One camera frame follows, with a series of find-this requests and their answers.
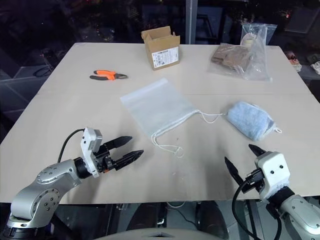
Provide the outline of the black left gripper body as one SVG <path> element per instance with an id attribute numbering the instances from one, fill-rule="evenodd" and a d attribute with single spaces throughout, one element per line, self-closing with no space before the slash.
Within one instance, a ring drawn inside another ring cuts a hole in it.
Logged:
<path id="1" fill-rule="evenodd" d="M 93 155 L 95 156 L 96 168 L 99 173 L 117 169 L 117 163 L 110 157 L 110 151 L 105 144 L 102 144 Z"/>

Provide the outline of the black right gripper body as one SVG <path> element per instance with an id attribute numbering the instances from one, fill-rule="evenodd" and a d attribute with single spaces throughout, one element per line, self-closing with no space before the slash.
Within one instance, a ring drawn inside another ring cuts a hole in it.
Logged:
<path id="1" fill-rule="evenodd" d="M 241 191 L 245 194 L 255 189 L 259 193 L 264 186 L 264 177 L 261 168 L 255 169 L 245 178 L 245 185 Z"/>

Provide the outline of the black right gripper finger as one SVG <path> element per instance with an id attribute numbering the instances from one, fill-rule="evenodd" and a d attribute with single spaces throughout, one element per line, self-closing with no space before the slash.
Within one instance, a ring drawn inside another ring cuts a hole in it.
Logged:
<path id="1" fill-rule="evenodd" d="M 235 180 L 235 182 L 240 186 L 243 184 L 244 180 L 240 177 L 238 169 L 235 167 L 235 165 L 225 156 L 224 162 L 226 164 L 226 167 L 231 175 L 231 177 Z"/>
<path id="2" fill-rule="evenodd" d="M 264 149 L 260 148 L 257 145 L 249 144 L 248 147 L 256 157 L 260 157 L 266 153 L 266 151 Z"/>

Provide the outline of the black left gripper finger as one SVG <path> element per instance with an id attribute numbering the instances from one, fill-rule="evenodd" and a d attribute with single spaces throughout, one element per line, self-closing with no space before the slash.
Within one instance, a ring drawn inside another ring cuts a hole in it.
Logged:
<path id="1" fill-rule="evenodd" d="M 136 150 L 125 154 L 122 158 L 118 160 L 112 160 L 112 169 L 118 171 L 130 165 L 131 163 L 135 162 L 143 153 L 144 150 Z"/>
<path id="2" fill-rule="evenodd" d="M 120 136 L 113 140 L 105 142 L 103 146 L 108 150 L 116 149 L 127 144 L 132 138 L 132 136 Z"/>

